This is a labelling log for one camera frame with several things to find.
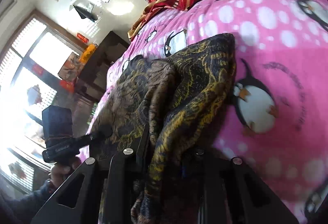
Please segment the left forearm dark sleeve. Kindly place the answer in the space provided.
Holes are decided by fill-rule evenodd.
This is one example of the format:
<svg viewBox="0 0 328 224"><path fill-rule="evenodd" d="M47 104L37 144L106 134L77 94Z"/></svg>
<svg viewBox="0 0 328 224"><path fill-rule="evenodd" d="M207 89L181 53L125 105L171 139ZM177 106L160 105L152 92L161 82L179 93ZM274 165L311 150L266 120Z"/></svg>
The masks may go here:
<svg viewBox="0 0 328 224"><path fill-rule="evenodd" d="M39 190L25 195L20 200L10 199L1 191L1 223L31 223L32 218L56 189L52 180L48 179Z"/></svg>

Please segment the left hand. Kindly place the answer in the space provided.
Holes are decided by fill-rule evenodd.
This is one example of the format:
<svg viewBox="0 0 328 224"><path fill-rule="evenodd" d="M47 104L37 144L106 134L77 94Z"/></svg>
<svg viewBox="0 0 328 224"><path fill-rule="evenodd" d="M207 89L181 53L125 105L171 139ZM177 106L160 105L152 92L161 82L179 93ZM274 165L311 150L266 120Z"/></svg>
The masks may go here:
<svg viewBox="0 0 328 224"><path fill-rule="evenodd" d="M63 165L56 162L50 171L50 181L54 188L58 188L66 180L69 175L80 166L81 160L78 157L73 157L68 161L68 165Z"/></svg>

